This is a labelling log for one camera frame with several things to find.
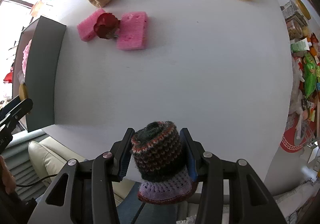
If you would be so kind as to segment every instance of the dark knitted fabric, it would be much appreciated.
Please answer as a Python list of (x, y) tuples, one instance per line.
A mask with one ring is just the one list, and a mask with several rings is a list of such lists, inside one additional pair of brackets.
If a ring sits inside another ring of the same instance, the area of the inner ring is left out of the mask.
[(132, 155), (143, 180), (166, 181), (186, 165), (185, 153), (173, 122), (153, 122), (131, 139)]

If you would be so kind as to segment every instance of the green snack package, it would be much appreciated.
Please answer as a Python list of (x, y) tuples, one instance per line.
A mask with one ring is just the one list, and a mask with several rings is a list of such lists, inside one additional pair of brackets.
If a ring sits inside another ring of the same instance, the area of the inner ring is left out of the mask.
[(304, 70), (304, 90), (306, 98), (308, 98), (316, 89), (317, 76), (316, 76), (316, 62), (310, 53), (306, 53), (303, 58)]

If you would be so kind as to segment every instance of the person's leg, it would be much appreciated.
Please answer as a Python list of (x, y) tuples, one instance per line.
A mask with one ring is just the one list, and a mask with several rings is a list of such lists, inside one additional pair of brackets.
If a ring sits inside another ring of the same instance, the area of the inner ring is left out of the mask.
[[(120, 224), (130, 224), (143, 202), (137, 193), (140, 183), (135, 183), (124, 201), (117, 207)], [(177, 205), (155, 205), (146, 203), (135, 224), (175, 224)]]

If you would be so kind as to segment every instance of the table surface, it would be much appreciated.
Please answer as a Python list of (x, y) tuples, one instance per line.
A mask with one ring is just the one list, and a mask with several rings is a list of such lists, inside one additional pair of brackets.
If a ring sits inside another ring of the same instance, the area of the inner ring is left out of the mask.
[[(112, 0), (120, 18), (146, 11), (147, 49), (82, 42), (96, 8), (53, 0), (67, 25), (55, 83), (55, 125), (44, 131), (93, 159), (153, 121), (187, 127), (219, 158), (246, 159), (262, 180), (281, 141), (292, 88), (288, 32), (277, 0)], [(141, 180), (131, 159), (127, 178)]]

